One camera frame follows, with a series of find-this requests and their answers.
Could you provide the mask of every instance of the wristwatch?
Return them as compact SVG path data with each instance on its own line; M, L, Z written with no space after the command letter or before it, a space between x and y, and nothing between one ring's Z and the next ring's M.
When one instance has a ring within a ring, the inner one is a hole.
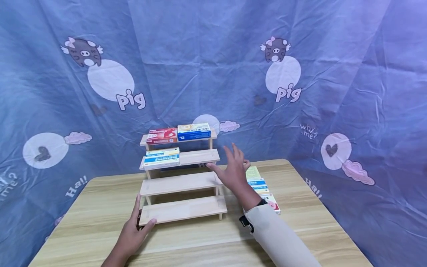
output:
M267 201L265 201L265 199L261 199L261 201L258 203L258 205L256 205L256 207L258 206L262 206L267 204ZM239 218L239 221L242 223L243 227L248 226L249 229L251 230L251 233L254 232L254 226L248 221L248 219L246 218L245 215L243 215L242 217Z

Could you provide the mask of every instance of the blue curtain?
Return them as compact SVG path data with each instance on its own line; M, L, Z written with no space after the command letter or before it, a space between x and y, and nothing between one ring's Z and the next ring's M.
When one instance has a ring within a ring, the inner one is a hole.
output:
M27 266L92 178L138 172L149 129L208 122L216 147L290 160L374 266L424 266L426 13L420 0L4 0L0 265Z

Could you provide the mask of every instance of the finger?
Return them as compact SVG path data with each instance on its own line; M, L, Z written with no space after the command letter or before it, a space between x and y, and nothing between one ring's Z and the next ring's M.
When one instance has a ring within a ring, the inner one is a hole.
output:
M234 159L233 153L231 153L231 150L227 146L224 146L224 150L227 155L227 164L229 164Z
M139 226L139 221L141 220L141 213L142 213L142 209L139 210L138 212L138 219L136 221L136 225Z
M138 221L140 202L141 202L141 195L138 193L138 195L136 196L136 200L135 200L135 206L134 206L134 209L133 209L132 215L131 215L131 221L133 221L135 223Z
M237 148L235 143L231 143L231 146L233 147L233 151L234 151L234 158L235 159L239 159L240 158L240 153L239 153L239 149Z
M243 164L244 164L244 167L245 167L245 171L247 171L249 169L249 167L251 166L251 162L249 160L247 160L247 159L243 160Z
M243 160L243 162L245 161L245 154L243 154L243 151L241 151L239 149L239 154L240 154L240 160Z
M209 169L211 169L212 171L214 171L216 173L216 175L218 175L218 176L223 171L223 170L221 170L220 167L218 167L217 165L215 165L213 163L206 164L206 167L208 167Z
M140 231L139 234L142 236L142 238L145 238L147 234L153 229L154 225L156 225L157 220L151 219Z

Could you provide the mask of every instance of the left hand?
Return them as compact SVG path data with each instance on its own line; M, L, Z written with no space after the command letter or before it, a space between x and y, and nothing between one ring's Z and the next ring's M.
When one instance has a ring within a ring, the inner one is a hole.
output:
M145 240L147 234L151 231L151 229L156 224L156 219L151 219L147 225L140 227L139 226L139 218L140 218L140 210L139 205L141 201L141 195L138 194L135 201L135 206L132 211L132 215L129 220L123 226L123 229L120 233L119 239L117 240L114 249L116 253L118 253L122 257L129 258L142 245Z

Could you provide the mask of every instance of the blue and white medicine box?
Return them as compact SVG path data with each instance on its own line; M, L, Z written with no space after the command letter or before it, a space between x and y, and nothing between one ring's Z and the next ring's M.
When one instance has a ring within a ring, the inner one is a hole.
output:
M147 151L144 170L154 170L179 166L179 147Z
M178 142L211 138L208 123L178 125Z
M255 190L258 194L268 194L270 190L267 187L266 181L263 178L254 179L247 181L248 184Z

